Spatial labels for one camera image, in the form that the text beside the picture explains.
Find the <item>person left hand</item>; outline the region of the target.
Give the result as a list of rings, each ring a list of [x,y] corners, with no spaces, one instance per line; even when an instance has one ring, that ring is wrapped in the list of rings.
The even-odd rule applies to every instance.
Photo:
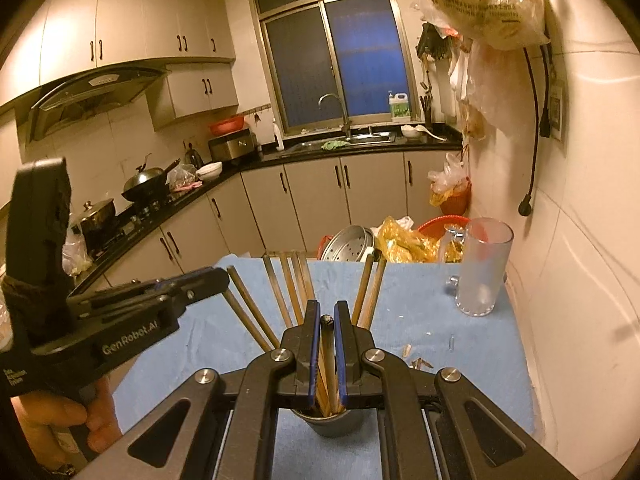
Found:
[[[67,462],[51,426],[85,426],[89,448],[99,454],[122,436],[108,378],[99,379],[94,388],[96,397],[87,406],[49,391],[33,391],[11,399],[29,447],[44,468],[55,471]]]

